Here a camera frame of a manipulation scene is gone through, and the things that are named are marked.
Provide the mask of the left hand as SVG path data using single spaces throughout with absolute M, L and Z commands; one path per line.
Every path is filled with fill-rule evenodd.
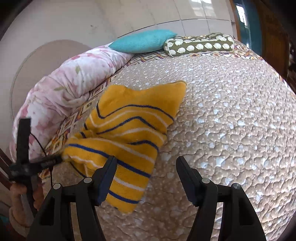
M 24 227 L 29 227 L 32 224 L 30 205 L 27 204 L 27 187 L 22 184 L 13 183 L 10 187 L 12 212 L 15 220 Z M 37 187 L 33 192 L 34 208 L 39 210 L 44 201 L 43 184 L 40 177 L 37 178 Z

